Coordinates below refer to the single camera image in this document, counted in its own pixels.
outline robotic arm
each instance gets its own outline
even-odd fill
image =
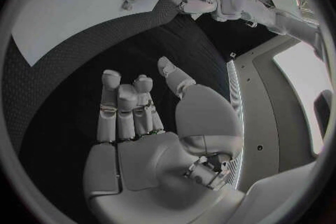
[[[316,26],[310,25],[260,0],[170,0],[181,13],[210,13],[216,21],[243,19],[251,26],[262,24],[280,35],[290,35],[312,45],[323,58],[323,40]]]

